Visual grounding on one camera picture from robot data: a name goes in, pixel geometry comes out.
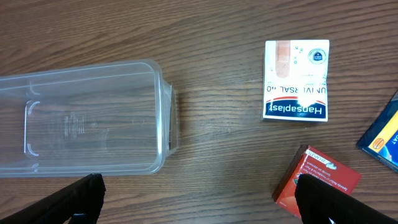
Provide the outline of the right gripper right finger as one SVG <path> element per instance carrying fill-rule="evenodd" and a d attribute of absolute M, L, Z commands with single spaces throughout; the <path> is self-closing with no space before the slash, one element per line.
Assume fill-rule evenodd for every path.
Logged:
<path fill-rule="evenodd" d="M 397 224 L 310 174 L 298 178 L 295 198 L 303 224 Z"/>

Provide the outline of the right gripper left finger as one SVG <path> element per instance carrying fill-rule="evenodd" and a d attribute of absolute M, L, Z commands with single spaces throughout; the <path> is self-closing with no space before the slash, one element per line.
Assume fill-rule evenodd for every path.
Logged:
<path fill-rule="evenodd" d="M 106 187 L 101 174 L 90 174 L 1 220 L 1 224 L 96 224 Z"/>

